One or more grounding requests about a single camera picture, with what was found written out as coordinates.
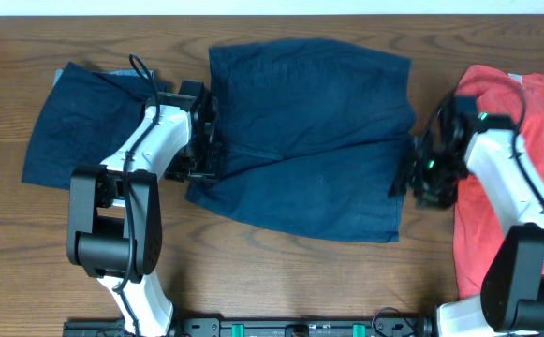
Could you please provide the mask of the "navy blue shorts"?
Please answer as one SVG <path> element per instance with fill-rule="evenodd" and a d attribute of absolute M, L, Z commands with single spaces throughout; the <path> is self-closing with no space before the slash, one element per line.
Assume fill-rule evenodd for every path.
<path fill-rule="evenodd" d="M 411 63 L 330 39 L 209 51 L 222 175 L 186 199 L 228 219 L 338 242 L 395 242 L 390 188 L 411 149 Z"/>

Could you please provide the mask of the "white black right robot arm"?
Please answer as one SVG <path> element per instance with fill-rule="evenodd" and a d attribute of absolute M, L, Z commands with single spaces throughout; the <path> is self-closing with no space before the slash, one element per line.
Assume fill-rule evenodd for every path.
<path fill-rule="evenodd" d="M 411 190 L 431 209 L 452 206 L 459 181 L 475 176 L 505 236 L 479 294 L 439 306 L 418 336 L 544 336 L 544 183 L 521 126 L 473 97 L 447 98 L 399 167 L 390 194 Z"/>

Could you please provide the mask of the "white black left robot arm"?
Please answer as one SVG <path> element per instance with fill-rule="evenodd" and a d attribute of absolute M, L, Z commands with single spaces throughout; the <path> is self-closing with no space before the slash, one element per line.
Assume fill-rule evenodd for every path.
<path fill-rule="evenodd" d="M 208 92 L 159 93 L 117 151 L 73 170 L 67 257 L 108 289 L 123 314 L 123 334 L 169 334 L 173 305 L 155 270 L 163 241 L 159 184 L 219 178 L 215 122 Z"/>

